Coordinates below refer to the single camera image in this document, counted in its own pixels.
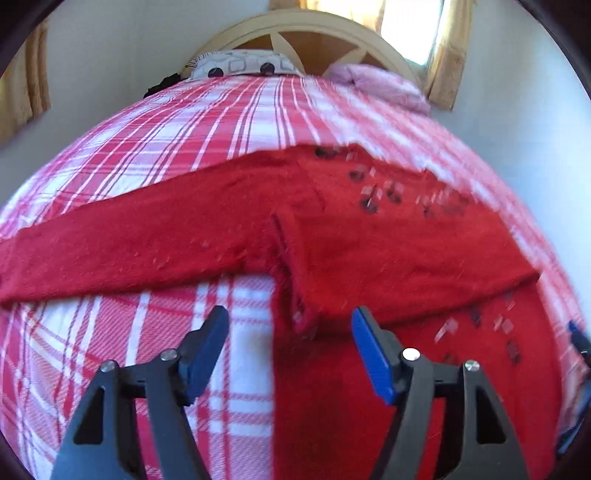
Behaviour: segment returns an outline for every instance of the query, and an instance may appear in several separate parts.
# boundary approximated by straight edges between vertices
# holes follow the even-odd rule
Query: curtain
[[[322,10],[381,32],[384,7],[388,0],[270,0],[270,8]],[[437,39],[427,65],[424,91],[441,110],[451,111],[462,80],[466,50],[472,27],[475,0],[444,0]]]
[[[425,93],[441,110],[451,111],[462,81],[472,27],[474,0],[445,0]]]
[[[354,20],[379,33],[386,0],[270,0],[269,8],[307,8]]]
[[[0,144],[50,108],[46,68],[47,21],[18,50],[0,77]]]

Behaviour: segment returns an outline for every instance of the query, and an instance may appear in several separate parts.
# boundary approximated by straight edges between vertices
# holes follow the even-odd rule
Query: patterned pillowcase
[[[234,75],[299,75],[290,59],[272,50],[223,50],[204,53],[187,63],[191,80]]]
[[[413,82],[371,65],[333,64],[326,77],[412,112],[427,115],[431,110],[427,98]]]

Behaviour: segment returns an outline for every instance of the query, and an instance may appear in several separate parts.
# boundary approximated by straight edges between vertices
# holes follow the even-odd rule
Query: red plaid blanket
[[[583,319],[551,246],[513,192],[460,140],[425,116],[355,89],[311,77],[183,82],[101,123],[42,168],[1,213],[0,236],[251,151],[353,142],[405,168],[427,168],[499,211],[543,272],[538,289],[561,352],[557,428],[564,428],[582,375],[566,323]],[[176,346],[221,304],[232,319],[230,341],[205,395],[187,409],[189,423],[215,479],[272,478],[273,287],[268,277],[230,276],[174,290],[0,310],[0,429],[35,478],[49,478],[69,418],[100,362],[147,361]],[[160,478],[143,403],[138,416],[148,475]]]

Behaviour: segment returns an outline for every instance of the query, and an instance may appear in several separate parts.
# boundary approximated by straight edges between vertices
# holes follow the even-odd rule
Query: wooden headboard
[[[275,50],[302,73],[322,75],[332,63],[366,63],[398,73],[418,85],[400,53],[382,37],[337,15],[302,10],[276,10],[249,18],[215,35],[192,58],[216,50],[255,48]],[[181,77],[191,75],[190,68]]]

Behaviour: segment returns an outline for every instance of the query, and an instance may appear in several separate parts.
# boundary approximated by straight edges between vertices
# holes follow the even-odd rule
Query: bolt head
[[[178,353],[174,348],[167,348],[166,350],[163,350],[162,353],[160,354],[160,359],[164,362],[167,362],[169,360],[174,360],[178,357]]]
[[[467,360],[464,366],[469,372],[478,372],[480,370],[480,364],[476,360]]]
[[[419,352],[416,348],[405,348],[402,351],[402,356],[409,362],[414,362],[421,356],[421,352]]]
[[[111,372],[115,368],[117,368],[117,362],[115,360],[105,360],[100,365],[100,371],[103,373]]]

